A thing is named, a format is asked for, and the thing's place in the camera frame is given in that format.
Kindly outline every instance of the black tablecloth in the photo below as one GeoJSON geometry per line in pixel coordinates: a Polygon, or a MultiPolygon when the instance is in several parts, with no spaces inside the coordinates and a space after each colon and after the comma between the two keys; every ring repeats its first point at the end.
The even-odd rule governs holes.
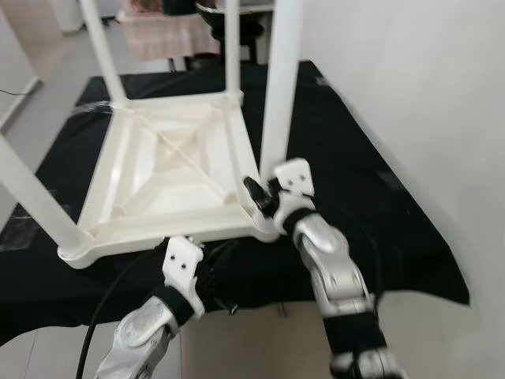
{"type": "MultiPolygon", "coordinates": [[[[264,66],[242,70],[243,113],[256,161],[266,76],[264,66]]],[[[141,99],[217,92],[224,89],[223,77],[223,69],[216,67],[125,75],[122,80],[128,96],[141,99]]],[[[77,104],[107,99],[102,78],[95,77],[77,104]]],[[[110,110],[103,107],[70,117],[37,172],[75,220],[109,121],[110,110]]],[[[301,63],[298,75],[288,158],[297,156],[310,162],[316,206],[348,238],[350,254],[371,291],[378,283],[388,290],[423,291],[468,303],[466,285],[446,242],[311,62],[301,63]],[[365,234],[376,242],[379,256],[372,253],[365,234]]],[[[56,245],[40,229],[29,247],[0,252],[0,344],[34,328],[87,324],[110,282],[137,256],[104,257],[90,268],[74,270],[58,258],[56,245]]],[[[102,322],[121,319],[163,282],[163,258],[163,252],[151,253],[127,275],[105,307],[102,322]]],[[[286,238],[268,245],[243,238],[219,258],[215,271],[226,295],[240,307],[313,298],[309,275],[286,238]]]]}

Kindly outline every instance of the pink cloth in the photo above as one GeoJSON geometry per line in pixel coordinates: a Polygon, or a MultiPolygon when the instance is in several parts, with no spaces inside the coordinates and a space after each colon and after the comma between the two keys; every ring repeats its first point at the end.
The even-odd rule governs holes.
{"type": "Polygon", "coordinates": [[[133,57],[149,61],[218,53],[219,43],[211,27],[198,14],[164,16],[159,13],[127,13],[118,17],[133,57]]]}
{"type": "Polygon", "coordinates": [[[130,0],[130,7],[135,12],[159,12],[163,13],[162,0],[130,0]]]}

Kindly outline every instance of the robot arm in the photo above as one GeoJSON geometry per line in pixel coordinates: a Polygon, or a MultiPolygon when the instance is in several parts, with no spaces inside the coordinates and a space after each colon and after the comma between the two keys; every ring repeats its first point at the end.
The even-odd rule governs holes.
{"type": "Polygon", "coordinates": [[[204,314],[196,293],[196,267],[202,260],[199,246],[173,237],[166,248],[165,287],[155,291],[138,310],[122,319],[114,342],[95,379],[148,379],[165,355],[168,343],[188,320],[204,314]]]}
{"type": "MultiPolygon", "coordinates": [[[[288,235],[312,278],[316,302],[334,354],[336,379],[402,379],[376,318],[373,301],[358,267],[349,256],[344,235],[319,215],[312,202],[309,164],[294,159],[275,169],[266,192],[251,178],[244,184],[258,209],[288,235]]],[[[168,242],[162,287],[138,310],[127,315],[114,334],[114,344],[95,379],[148,379],[179,328],[204,314],[197,294],[203,253],[183,237],[168,242]]]]}
{"type": "Polygon", "coordinates": [[[404,378],[387,349],[373,301],[360,270],[349,256],[344,235],[315,210],[309,164],[293,159],[275,169],[269,191],[251,178],[244,184],[258,209],[273,219],[300,252],[312,278],[312,287],[334,357],[335,378],[404,378]]]}

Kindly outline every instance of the floor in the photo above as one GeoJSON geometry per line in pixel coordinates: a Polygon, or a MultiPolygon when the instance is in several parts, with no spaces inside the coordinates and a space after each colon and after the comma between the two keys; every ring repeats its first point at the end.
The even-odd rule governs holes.
{"type": "MultiPolygon", "coordinates": [[[[133,62],[117,27],[108,29],[107,35],[120,73],[168,70],[165,61],[133,62]]],[[[58,59],[39,52],[45,85],[6,131],[9,142],[33,170],[88,78],[99,75],[86,32],[69,37],[57,50],[58,59]]],[[[0,190],[0,227],[13,206],[14,200],[0,190]]],[[[213,313],[188,325],[170,343],[154,378],[328,378],[330,353],[315,305],[294,303],[286,308],[287,317],[268,306],[242,310],[234,317],[213,313]]],[[[475,310],[427,295],[395,293],[384,298],[380,319],[411,379],[478,377],[458,355],[461,341],[480,328],[475,310]]],[[[93,376],[109,349],[115,326],[98,327],[84,377],[93,376]]],[[[18,336],[0,347],[0,379],[74,377],[85,333],[85,327],[42,328],[18,336]]]]}
{"type": "Polygon", "coordinates": [[[42,82],[50,80],[59,63],[75,46],[77,36],[61,36],[60,38],[33,43],[24,46],[24,50],[33,69],[42,82]]]}

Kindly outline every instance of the black cable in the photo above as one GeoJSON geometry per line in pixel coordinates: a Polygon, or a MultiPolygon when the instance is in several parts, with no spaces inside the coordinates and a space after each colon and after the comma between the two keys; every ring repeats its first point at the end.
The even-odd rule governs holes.
{"type": "Polygon", "coordinates": [[[3,93],[6,93],[7,95],[12,95],[12,96],[29,96],[31,95],[34,91],[36,90],[36,88],[32,89],[31,91],[28,91],[28,92],[11,92],[11,91],[7,91],[5,89],[0,89],[0,92],[3,92],[3,93]]]}
{"type": "Polygon", "coordinates": [[[80,350],[80,357],[79,357],[79,365],[77,366],[77,374],[76,374],[76,379],[82,379],[83,372],[84,372],[84,365],[86,364],[86,358],[88,357],[88,351],[89,351],[89,346],[92,341],[93,337],[93,332],[95,331],[96,325],[98,323],[98,318],[99,315],[102,311],[103,306],[109,299],[110,295],[116,288],[116,286],[119,284],[119,282],[128,274],[128,272],[135,267],[142,259],[144,259],[146,256],[149,255],[150,252],[154,252],[154,250],[150,250],[149,252],[142,253],[139,257],[137,257],[133,262],[131,262],[126,268],[119,273],[119,275],[116,277],[114,282],[110,284],[110,286],[107,288],[107,291],[105,294],[103,294],[102,299],[100,300],[100,303],[95,309],[95,312],[93,313],[91,321],[89,321],[89,326],[88,326],[88,331],[86,332],[86,337],[84,338],[84,342],[82,344],[82,349],[80,350]]]}

